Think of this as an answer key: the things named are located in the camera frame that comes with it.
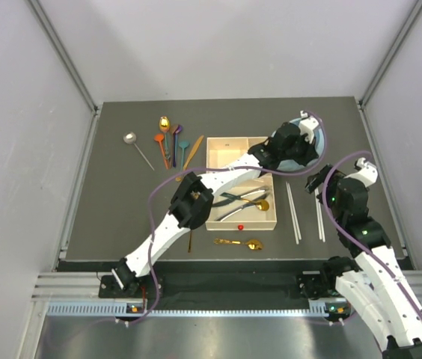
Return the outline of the ornate gold spoon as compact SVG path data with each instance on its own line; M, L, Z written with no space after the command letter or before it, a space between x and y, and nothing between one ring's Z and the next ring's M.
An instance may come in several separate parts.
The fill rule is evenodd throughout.
M237 241L229 239L214 239L216 245L244 245L252 251L263 250L263 243L257 239L250 239L248 241Z

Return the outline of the plain gold spoon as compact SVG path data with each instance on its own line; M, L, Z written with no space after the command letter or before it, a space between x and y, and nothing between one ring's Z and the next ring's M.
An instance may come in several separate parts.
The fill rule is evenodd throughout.
M189 232L189 240L188 240L188 247L187 253L190 254L192 252L192 230Z

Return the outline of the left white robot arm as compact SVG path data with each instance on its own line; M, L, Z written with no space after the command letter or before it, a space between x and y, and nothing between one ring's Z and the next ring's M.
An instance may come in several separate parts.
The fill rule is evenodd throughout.
M160 224L150 220L150 235L111 270L115 287L125 296L136 295L141 278L182 235L203 225L215 197L264 174L306 174L325 151L325 135L315 117L283 123L264 142L223 168L206 168L203 174L187 171Z

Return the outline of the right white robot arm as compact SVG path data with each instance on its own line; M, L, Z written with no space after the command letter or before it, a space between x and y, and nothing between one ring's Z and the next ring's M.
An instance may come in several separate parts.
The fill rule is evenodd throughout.
M378 175L376 166L361 157L352 174L326 165L308 177L306 192L316 195L350 253L322 265L320 284L326 294L346 299L383 358L422 358L422 305L385 230L369 214L369 187Z

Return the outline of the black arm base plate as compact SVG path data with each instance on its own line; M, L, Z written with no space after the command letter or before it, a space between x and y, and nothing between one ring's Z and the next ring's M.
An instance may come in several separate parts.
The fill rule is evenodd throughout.
M171 298L179 294L232 295L244 293L284 294L318 299L338 297L337 290L317 272L221 272L168 273L156 280L150 275L134 279L122 288L114 275L102 277L100 298Z

